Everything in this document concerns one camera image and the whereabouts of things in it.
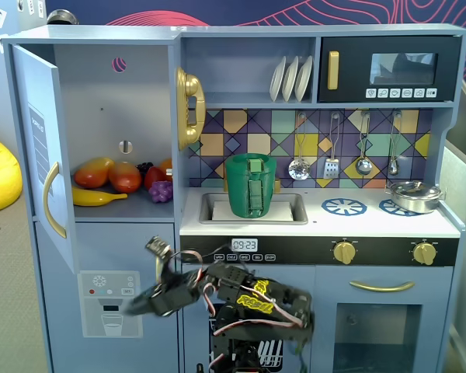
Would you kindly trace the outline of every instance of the geometric pattern backsplash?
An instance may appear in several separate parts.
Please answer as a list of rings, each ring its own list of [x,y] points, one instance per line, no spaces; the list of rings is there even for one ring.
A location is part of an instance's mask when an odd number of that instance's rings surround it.
[[[391,156],[391,126],[397,110],[368,110],[369,135],[365,139],[366,157],[373,163],[367,176],[356,172],[360,157],[360,110],[300,110],[307,120],[299,127],[305,140],[302,157],[311,164],[311,176],[296,181],[288,174],[288,165],[299,154],[296,138],[296,110],[208,110],[200,141],[189,146],[188,172],[191,187],[223,187],[224,162],[231,155],[263,153],[277,161],[276,177],[285,188],[383,188],[387,182],[422,180],[425,173],[432,110],[402,110],[402,130],[396,155],[399,174],[388,175]],[[329,140],[331,113],[340,115],[339,139],[335,157],[339,160],[339,177],[323,179],[324,164],[331,157]],[[395,123],[395,135],[398,123]],[[333,141],[336,138],[333,122]]]

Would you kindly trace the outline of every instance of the floor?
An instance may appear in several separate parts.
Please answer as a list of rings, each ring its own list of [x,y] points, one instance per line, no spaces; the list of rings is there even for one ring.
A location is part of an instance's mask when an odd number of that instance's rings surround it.
[[[0,373],[46,373],[26,205],[0,211]],[[444,373],[463,373],[452,348]]]

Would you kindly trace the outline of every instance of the green container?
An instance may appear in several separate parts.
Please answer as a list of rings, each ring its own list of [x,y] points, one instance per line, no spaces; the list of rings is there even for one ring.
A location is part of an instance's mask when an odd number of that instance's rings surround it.
[[[270,210],[276,159],[264,154],[234,155],[226,161],[228,196],[233,214],[260,218]]]

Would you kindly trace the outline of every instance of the yellow banana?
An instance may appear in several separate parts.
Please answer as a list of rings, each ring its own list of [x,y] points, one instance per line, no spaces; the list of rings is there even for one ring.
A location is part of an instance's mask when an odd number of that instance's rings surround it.
[[[112,200],[123,200],[127,194],[111,194],[96,190],[72,187],[72,200],[76,206],[103,206]]]

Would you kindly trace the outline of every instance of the stove knob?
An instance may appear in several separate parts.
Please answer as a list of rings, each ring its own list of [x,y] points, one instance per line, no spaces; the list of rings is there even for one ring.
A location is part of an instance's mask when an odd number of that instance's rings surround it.
[[[333,255],[339,262],[350,264],[356,255],[356,248],[350,242],[339,242],[333,249]]]
[[[412,255],[417,262],[431,266],[433,259],[435,259],[436,250],[431,243],[423,242],[414,247]]]

